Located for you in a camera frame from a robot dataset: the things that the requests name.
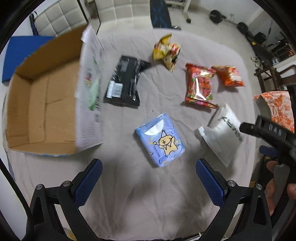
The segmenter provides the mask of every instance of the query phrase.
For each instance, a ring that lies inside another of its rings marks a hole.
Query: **human hand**
[[[274,172],[274,167],[278,165],[277,161],[269,161],[266,164],[266,167],[269,171],[272,173]],[[267,205],[269,209],[269,215],[271,216],[274,213],[274,200],[273,196],[276,192],[276,184],[274,182],[274,179],[271,179],[269,183],[267,184],[266,188],[266,200],[267,200]],[[287,194],[290,199],[296,199],[296,184],[295,183],[289,183],[287,186]]]

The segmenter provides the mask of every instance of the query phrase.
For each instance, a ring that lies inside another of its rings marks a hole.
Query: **white bed sheet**
[[[235,160],[226,168],[194,131],[207,125],[215,110],[182,103],[186,94],[187,62],[203,66],[235,65],[246,87],[226,89],[215,76],[215,103],[227,103],[240,121],[255,122],[248,73],[232,49],[209,39],[178,30],[155,29],[113,33],[99,37],[104,48],[102,96],[120,55],[152,61],[153,46],[173,33],[182,44],[175,71],[160,61],[144,71],[138,82],[138,109],[102,103],[104,143],[68,157],[36,156],[7,150],[16,182],[29,203],[37,184],[45,187],[72,180],[93,158],[103,163],[103,173],[80,211],[100,238],[152,240],[186,237],[204,231],[218,211],[195,173],[195,163],[205,158],[226,180],[248,186],[255,154],[255,138],[245,136]],[[184,154],[163,168],[155,168],[134,134],[135,128],[161,113],[168,113],[177,128]],[[6,108],[3,111],[3,130]],[[58,208],[64,227],[68,227]]]

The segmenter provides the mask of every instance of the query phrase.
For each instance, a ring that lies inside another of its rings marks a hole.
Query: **red snack bag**
[[[218,65],[212,66],[217,71],[219,79],[225,86],[239,87],[244,86],[242,78],[239,75],[238,70],[234,66]]]
[[[213,104],[213,90],[211,78],[214,77],[216,71],[213,68],[206,68],[195,64],[186,64],[189,74],[187,84],[187,95],[185,102],[217,108]]]

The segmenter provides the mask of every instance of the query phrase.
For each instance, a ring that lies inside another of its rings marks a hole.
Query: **open cardboard box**
[[[92,27],[84,26],[47,42],[17,67],[7,102],[10,149],[70,155],[102,142],[102,51]],[[91,108],[89,92],[95,82]]]

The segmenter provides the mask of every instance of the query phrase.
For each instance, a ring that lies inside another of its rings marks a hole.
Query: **blue textured gripper pad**
[[[195,170],[213,204],[222,208],[224,206],[224,191],[219,186],[215,178],[201,160],[196,162]]]
[[[103,165],[100,160],[97,160],[96,164],[88,172],[80,185],[75,190],[75,206],[81,207],[85,205],[89,195],[91,194],[96,182],[101,176],[103,171]]]
[[[277,158],[279,155],[279,152],[277,149],[275,149],[273,147],[267,147],[264,145],[259,147],[259,152],[263,155],[270,157],[270,158]]]

